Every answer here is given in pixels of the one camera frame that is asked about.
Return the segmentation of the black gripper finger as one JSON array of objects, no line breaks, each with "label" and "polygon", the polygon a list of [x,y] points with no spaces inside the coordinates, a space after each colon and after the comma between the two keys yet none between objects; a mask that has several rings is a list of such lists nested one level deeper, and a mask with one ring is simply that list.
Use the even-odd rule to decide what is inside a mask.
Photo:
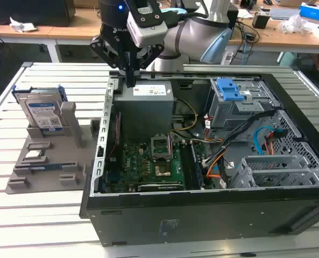
[{"label": "black gripper finger", "polygon": [[133,87],[133,68],[130,63],[130,55],[121,42],[121,37],[112,35],[106,39],[103,35],[97,35],[90,43],[90,48],[101,57],[111,68],[118,68],[125,77],[126,86]]},{"label": "black gripper finger", "polygon": [[136,85],[141,69],[146,69],[164,50],[164,45],[156,44],[143,48],[138,53],[132,53],[132,87]]}]

